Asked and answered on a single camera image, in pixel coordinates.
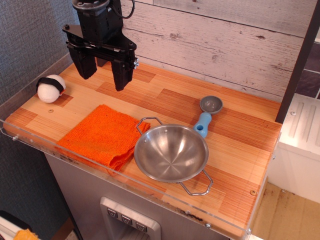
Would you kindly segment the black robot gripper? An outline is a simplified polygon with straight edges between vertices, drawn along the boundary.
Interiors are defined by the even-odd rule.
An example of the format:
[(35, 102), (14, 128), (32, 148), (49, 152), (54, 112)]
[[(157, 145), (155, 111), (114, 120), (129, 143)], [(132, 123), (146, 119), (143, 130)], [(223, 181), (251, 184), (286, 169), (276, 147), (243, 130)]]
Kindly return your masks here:
[(129, 15), (122, 13), (119, 0), (73, 0), (79, 25), (65, 24), (70, 57), (79, 73), (87, 80), (96, 71), (95, 58), (111, 62), (115, 89), (119, 92), (132, 81), (133, 72), (139, 66), (135, 56), (137, 45), (122, 32), (123, 20), (129, 19), (135, 10), (135, 1)]

